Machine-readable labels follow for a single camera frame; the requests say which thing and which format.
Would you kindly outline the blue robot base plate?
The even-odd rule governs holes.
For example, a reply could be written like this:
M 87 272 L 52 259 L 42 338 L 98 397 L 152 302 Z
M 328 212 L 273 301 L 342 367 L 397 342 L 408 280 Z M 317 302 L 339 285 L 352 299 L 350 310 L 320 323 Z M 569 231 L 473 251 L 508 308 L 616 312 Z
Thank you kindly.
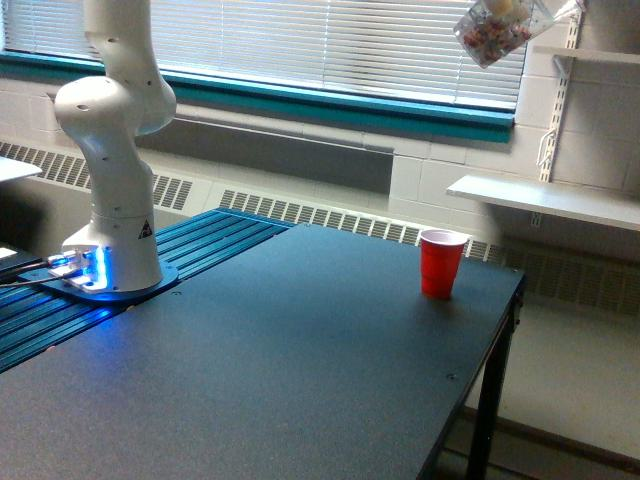
M 162 280 L 152 287 L 136 291 L 111 290 L 102 293 L 87 293 L 64 280 L 38 283 L 34 284 L 33 287 L 44 290 L 47 293 L 57 293 L 67 298 L 78 299 L 85 303 L 114 305 L 138 304 L 170 289 L 179 282 L 179 271 L 176 267 L 164 261 L 160 262 L 160 267 L 163 275 Z

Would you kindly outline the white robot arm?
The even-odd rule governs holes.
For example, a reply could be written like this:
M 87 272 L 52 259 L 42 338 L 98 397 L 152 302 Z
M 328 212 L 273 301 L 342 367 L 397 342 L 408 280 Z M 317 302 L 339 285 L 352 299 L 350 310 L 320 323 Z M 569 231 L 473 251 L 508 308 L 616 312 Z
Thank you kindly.
M 138 292 L 162 279 L 153 172 L 136 138 L 166 127 L 176 96 L 157 66 L 147 1 L 87 1 L 85 34 L 105 73 L 62 86 L 54 110 L 80 148 L 91 182 L 90 221 L 62 244 L 82 266 L 68 281 L 88 295 Z

